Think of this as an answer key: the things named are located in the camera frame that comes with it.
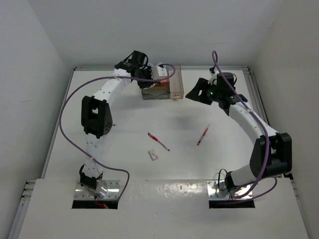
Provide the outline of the white eraser block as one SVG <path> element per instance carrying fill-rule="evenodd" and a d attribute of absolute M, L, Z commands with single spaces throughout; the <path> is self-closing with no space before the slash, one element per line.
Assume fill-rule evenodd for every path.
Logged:
<path fill-rule="evenodd" d="M 155 149 L 148 150 L 148 153 L 149 153 L 152 161 L 159 159 L 159 154 L 157 153 L 157 151 Z"/>

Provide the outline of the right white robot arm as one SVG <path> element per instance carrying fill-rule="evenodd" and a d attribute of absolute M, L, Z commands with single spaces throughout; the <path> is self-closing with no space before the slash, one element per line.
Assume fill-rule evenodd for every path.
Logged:
<path fill-rule="evenodd" d="M 186 98 L 206 105 L 217 102 L 254 144 L 249 164 L 227 172 L 224 183 L 229 192 L 257 179 L 289 173 L 292 169 L 291 136 L 271 128 L 251 109 L 242 94 L 235 94 L 236 80 L 229 72 L 214 74 L 211 80 L 199 78 L 186 94 Z"/>

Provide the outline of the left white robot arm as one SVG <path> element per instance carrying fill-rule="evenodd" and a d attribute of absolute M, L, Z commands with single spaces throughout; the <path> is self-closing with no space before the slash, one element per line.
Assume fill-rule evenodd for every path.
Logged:
<path fill-rule="evenodd" d="M 89 159 L 80 168 L 80 182 L 89 188 L 97 189 L 103 176 L 103 167 L 97 159 L 98 146 L 113 126 L 110 106 L 116 96 L 131 83 L 131 77 L 152 79 L 152 70 L 146 54 L 133 51 L 115 65 L 110 79 L 92 96 L 85 96 L 81 105 L 81 125 L 86 138 L 86 153 Z"/>

